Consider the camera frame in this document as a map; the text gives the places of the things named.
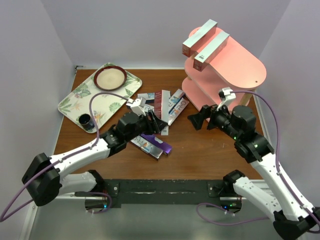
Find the silver R&O box front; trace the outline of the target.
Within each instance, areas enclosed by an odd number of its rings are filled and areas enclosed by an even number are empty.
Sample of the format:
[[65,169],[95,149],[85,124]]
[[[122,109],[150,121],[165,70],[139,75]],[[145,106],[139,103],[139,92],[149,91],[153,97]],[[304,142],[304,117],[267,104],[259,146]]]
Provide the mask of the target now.
[[160,159],[163,154],[163,150],[158,148],[157,146],[150,143],[148,140],[144,139],[141,136],[137,136],[130,141],[135,147],[149,155],[150,157],[156,159],[157,161]]

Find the red 3D toothpaste box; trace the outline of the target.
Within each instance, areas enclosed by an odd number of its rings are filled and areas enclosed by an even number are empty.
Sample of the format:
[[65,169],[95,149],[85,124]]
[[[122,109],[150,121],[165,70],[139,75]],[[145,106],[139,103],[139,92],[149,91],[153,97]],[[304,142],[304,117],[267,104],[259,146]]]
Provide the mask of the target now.
[[209,19],[194,34],[188,37],[182,43],[182,54],[190,57],[193,55],[207,40],[209,40],[217,30],[218,23]]

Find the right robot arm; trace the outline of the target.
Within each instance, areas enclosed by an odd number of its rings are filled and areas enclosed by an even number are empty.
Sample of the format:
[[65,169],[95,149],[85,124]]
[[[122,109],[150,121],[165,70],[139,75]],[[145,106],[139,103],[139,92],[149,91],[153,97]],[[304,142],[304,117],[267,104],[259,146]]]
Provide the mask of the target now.
[[275,231],[284,240],[296,240],[320,224],[320,209],[313,206],[286,180],[287,174],[276,160],[269,141],[256,132],[256,116],[250,107],[237,105],[232,111],[226,105],[204,105],[188,116],[196,130],[208,119],[207,129],[219,129],[234,140],[237,153],[264,179],[271,194],[255,186],[239,170],[223,177],[223,192],[230,197],[240,195],[259,208],[272,222]]

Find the purple toothpaste box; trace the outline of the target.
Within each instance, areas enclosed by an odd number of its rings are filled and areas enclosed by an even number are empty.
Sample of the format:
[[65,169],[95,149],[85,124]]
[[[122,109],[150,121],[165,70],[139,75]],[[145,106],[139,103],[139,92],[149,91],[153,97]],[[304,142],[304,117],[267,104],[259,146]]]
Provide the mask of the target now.
[[142,134],[141,137],[153,144],[154,146],[156,146],[157,148],[161,149],[166,156],[169,156],[173,150],[173,147],[170,144],[166,143],[165,141],[162,141],[154,135]]

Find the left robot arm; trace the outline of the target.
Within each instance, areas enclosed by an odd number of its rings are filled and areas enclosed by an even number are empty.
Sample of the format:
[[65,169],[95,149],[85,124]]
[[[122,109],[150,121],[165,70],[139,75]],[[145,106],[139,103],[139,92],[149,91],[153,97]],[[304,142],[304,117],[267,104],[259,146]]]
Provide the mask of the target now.
[[141,134],[158,134],[167,125],[167,122],[158,118],[151,110],[144,115],[127,112],[117,124],[83,146],[52,156],[45,153],[36,155],[21,181],[34,203],[38,207],[44,206],[61,194],[63,180],[69,174],[119,153],[126,148],[128,142]]

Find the dark red toothpaste box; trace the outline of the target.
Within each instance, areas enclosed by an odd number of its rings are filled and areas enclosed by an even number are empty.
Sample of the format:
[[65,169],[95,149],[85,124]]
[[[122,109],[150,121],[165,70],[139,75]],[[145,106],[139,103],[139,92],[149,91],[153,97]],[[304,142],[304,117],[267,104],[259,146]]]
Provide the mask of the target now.
[[169,90],[161,90],[154,93],[154,113],[162,121],[168,124],[169,121]]

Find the plain silver toothpaste box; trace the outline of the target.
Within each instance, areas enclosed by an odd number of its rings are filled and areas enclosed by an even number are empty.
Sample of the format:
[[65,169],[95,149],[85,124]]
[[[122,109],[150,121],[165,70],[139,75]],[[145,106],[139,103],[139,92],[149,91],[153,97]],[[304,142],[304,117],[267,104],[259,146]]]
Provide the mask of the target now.
[[230,35],[221,31],[194,57],[193,68],[202,72],[205,67],[225,48]]

